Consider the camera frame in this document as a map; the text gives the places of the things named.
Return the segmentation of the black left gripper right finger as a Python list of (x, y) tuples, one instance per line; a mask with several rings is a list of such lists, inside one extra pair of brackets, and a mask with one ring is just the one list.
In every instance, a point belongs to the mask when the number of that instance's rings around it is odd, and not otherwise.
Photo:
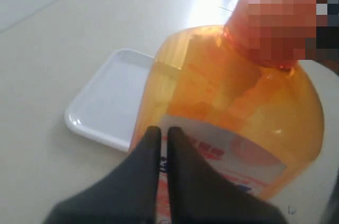
[(278, 208), (215, 171), (179, 127), (167, 134), (167, 179), (172, 223), (286, 223)]

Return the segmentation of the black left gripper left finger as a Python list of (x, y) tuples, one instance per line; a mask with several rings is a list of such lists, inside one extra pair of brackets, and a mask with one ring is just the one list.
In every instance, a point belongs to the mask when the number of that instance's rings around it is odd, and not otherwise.
[(105, 178), (59, 202), (45, 223), (155, 223), (161, 130), (147, 128), (129, 156)]

